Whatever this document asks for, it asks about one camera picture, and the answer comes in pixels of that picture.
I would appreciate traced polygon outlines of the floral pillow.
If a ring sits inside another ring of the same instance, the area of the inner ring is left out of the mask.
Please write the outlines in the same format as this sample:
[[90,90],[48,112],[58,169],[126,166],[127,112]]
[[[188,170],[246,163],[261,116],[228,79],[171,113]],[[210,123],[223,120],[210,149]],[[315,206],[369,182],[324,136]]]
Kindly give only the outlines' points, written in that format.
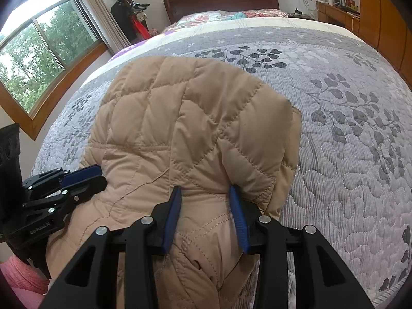
[[199,24],[215,22],[215,21],[225,21],[229,20],[228,16],[233,15],[237,12],[230,11],[207,11],[202,13],[194,13],[191,15],[183,16],[180,20],[172,23],[170,26],[164,29],[164,33],[170,31],[176,31],[178,29],[195,27]]

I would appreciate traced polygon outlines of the dark wooden headboard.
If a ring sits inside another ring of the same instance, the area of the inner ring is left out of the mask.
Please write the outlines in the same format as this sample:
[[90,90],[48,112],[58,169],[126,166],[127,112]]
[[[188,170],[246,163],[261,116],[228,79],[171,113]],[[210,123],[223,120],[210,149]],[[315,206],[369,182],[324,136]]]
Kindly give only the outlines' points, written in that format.
[[175,23],[184,16],[207,11],[249,11],[278,9],[279,0],[164,0],[169,21]]

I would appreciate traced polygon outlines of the orange wooden wardrobe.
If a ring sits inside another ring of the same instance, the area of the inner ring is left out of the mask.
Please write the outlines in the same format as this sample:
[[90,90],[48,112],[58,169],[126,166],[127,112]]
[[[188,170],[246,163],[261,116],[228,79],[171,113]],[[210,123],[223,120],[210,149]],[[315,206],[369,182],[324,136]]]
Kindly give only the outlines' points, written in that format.
[[359,37],[377,49],[411,86],[411,25],[392,0],[360,0]]

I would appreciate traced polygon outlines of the pink towel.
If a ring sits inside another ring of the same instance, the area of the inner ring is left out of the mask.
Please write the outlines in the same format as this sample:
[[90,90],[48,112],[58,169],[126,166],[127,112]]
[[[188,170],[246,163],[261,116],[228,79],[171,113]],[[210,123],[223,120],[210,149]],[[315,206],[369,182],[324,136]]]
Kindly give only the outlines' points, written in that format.
[[1,272],[25,308],[39,308],[50,281],[15,255],[1,263]]

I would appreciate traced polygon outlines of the wooden desk with clutter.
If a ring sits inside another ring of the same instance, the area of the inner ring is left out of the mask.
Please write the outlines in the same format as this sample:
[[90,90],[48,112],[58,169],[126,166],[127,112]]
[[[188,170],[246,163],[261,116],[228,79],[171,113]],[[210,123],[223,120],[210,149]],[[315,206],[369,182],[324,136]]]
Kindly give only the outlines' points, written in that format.
[[355,35],[360,31],[360,13],[345,6],[330,5],[328,2],[317,0],[318,21],[337,25],[348,29]]

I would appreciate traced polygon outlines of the teal garment on bed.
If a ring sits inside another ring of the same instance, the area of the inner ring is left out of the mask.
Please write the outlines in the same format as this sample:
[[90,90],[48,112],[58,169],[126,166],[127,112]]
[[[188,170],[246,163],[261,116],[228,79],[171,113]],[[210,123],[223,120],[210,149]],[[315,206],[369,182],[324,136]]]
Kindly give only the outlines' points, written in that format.
[[238,19],[244,19],[244,18],[248,18],[248,16],[243,12],[237,12],[237,13],[234,13],[233,15],[228,16],[229,20],[238,20]]

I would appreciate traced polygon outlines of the coat stand with clothes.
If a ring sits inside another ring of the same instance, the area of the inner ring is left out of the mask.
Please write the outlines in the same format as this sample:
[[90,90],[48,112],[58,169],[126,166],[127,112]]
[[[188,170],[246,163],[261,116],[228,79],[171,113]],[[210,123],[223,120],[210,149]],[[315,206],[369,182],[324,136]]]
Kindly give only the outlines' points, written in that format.
[[151,38],[145,13],[149,6],[134,0],[117,0],[112,5],[110,12],[130,43]]

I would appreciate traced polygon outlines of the beige side curtain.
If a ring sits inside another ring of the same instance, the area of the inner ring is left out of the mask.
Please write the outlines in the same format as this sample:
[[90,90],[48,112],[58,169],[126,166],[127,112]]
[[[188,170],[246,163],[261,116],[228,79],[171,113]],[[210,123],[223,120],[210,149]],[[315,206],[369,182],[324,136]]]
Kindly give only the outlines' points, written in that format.
[[112,54],[116,54],[131,45],[103,0],[79,1]]

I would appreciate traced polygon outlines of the beige quilted down coat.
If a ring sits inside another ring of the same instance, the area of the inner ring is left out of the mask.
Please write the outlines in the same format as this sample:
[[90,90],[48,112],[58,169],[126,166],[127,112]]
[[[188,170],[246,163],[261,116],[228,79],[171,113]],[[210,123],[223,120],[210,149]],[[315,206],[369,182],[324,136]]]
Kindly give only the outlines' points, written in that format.
[[182,189],[170,253],[154,260],[161,308],[232,308],[257,257],[239,248],[232,185],[280,216],[298,165],[301,112],[272,87],[214,59],[145,57],[126,64],[98,109],[81,166],[98,164],[107,188],[51,237],[56,278],[100,226],[120,229]]

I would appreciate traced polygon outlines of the grey floral quilted bedspread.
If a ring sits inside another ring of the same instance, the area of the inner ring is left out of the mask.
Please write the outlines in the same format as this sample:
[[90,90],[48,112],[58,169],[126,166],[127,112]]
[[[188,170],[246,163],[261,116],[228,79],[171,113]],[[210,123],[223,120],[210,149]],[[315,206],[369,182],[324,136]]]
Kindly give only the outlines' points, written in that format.
[[[93,72],[52,125],[33,172],[81,166],[108,88],[145,57],[214,59],[260,79],[302,114],[298,165],[277,218],[312,224],[376,308],[411,273],[411,91],[393,67],[347,30],[276,18],[217,21],[159,35]],[[251,308],[256,266],[232,308]]]

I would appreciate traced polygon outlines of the large side window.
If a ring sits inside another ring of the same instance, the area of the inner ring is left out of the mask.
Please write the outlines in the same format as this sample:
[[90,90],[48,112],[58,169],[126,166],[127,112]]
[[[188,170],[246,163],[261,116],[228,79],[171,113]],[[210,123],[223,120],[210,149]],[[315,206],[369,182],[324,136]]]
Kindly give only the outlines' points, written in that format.
[[1,107],[35,140],[107,49],[80,0],[22,0],[1,27]]

